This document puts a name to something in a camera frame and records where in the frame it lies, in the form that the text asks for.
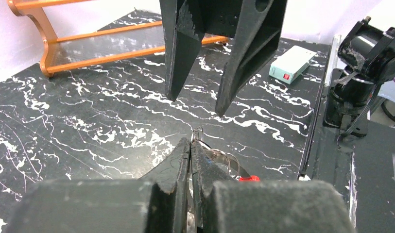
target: light green box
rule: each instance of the light green box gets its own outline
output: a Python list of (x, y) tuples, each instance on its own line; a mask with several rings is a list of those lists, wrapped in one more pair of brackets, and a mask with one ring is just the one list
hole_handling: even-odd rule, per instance
[(291, 84), (310, 65), (315, 52), (299, 46), (293, 46), (272, 62), (269, 75), (287, 84)]

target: red clip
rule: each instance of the red clip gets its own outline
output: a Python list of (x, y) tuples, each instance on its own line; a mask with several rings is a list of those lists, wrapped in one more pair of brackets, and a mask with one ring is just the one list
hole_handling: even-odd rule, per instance
[(239, 181), (260, 181), (260, 178), (258, 176), (250, 176), (250, 178), (240, 177)]

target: marble tabletop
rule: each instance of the marble tabletop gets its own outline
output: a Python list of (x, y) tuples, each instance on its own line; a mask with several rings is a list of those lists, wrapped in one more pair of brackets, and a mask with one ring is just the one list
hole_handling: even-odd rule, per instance
[[(104, 29), (161, 20), (135, 11)], [(216, 92), (232, 45), (204, 46), (177, 101), (164, 96), (164, 54), (43, 76), (39, 65), (0, 83), (0, 230), (30, 185), (47, 179), (132, 179), (202, 126), (213, 148), (261, 179), (296, 179), (328, 45), (291, 85), (262, 69), (220, 118)]]

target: wall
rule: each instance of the wall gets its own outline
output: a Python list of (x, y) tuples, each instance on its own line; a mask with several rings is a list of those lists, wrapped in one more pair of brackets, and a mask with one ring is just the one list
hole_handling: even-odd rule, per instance
[[(289, 0), (283, 36), (330, 43), (346, 34), (380, 0)], [(45, 8), (59, 36), (93, 32), (137, 9), (159, 13), (158, 0), (94, 0)], [(0, 0), (0, 82), (38, 62), (41, 38), (27, 17), (16, 17)]]

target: wooden rack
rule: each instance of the wooden rack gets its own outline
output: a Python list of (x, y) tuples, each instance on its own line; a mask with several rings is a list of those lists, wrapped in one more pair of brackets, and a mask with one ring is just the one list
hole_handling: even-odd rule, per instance
[[(161, 21), (58, 38), (42, 7), (81, 1), (88, 0), (7, 0), (16, 16), (28, 16), (40, 32), (44, 42), (40, 69), (45, 76), (165, 51)], [(207, 34), (202, 43), (227, 40)]]

